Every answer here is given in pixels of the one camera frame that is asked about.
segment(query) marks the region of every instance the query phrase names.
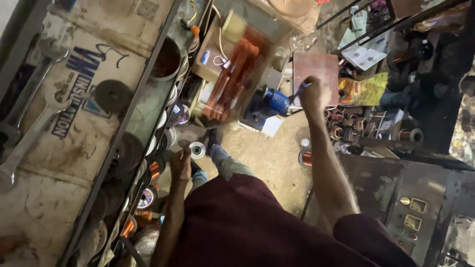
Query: leg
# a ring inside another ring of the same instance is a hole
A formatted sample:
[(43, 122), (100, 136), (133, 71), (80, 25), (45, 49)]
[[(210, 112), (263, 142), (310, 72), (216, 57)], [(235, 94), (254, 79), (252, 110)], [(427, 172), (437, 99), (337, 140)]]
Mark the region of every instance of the leg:
[(202, 170), (193, 160), (191, 160), (191, 173), (191, 182), (193, 183), (193, 187), (191, 188), (189, 194), (208, 181), (208, 175), (206, 172)]
[(256, 176), (251, 168), (232, 158), (220, 145), (213, 144), (209, 150), (209, 155), (221, 176), (227, 181), (234, 173)]

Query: blue motor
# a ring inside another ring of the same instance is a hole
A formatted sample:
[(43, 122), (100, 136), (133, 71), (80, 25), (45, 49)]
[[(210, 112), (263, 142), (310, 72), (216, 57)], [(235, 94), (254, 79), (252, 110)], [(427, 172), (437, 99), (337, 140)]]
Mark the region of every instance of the blue motor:
[(289, 98), (281, 92), (267, 86), (258, 86), (244, 113), (244, 119), (254, 128), (262, 130), (267, 118), (287, 115), (289, 105)]

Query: control panel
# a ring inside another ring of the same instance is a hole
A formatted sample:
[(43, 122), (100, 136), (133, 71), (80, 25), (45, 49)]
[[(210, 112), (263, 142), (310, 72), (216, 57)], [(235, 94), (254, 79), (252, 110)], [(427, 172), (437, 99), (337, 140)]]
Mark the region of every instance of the control panel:
[(440, 166), (409, 162), (397, 190), (387, 229), (418, 266), (424, 265), (448, 175)]

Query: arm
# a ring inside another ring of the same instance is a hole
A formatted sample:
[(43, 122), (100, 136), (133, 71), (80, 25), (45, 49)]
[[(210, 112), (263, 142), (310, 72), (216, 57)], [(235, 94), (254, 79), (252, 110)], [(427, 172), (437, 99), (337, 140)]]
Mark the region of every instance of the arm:
[(313, 191), (333, 228), (339, 218), (359, 211), (325, 127), (323, 111), (330, 101), (331, 91), (327, 86), (320, 86), (319, 80), (313, 76), (305, 82), (311, 85), (304, 89), (300, 99), (312, 140)]
[(191, 176), (191, 150), (186, 148), (170, 159), (171, 187), (165, 207), (165, 221), (153, 252), (151, 267), (164, 267), (175, 249), (185, 219), (185, 189)]

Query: jeans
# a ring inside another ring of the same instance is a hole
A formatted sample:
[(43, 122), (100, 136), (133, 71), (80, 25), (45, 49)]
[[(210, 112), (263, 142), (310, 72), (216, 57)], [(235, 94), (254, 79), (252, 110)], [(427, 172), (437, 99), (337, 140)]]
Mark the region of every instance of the jeans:
[[(227, 181), (231, 179), (234, 173), (247, 174), (250, 176), (256, 176), (251, 168), (239, 162), (237, 159), (232, 158), (220, 145), (214, 144), (209, 152), (211, 160), (218, 169), (218, 173)], [(208, 175), (205, 171), (197, 171), (191, 178), (193, 192), (198, 187), (202, 186), (208, 181)]]

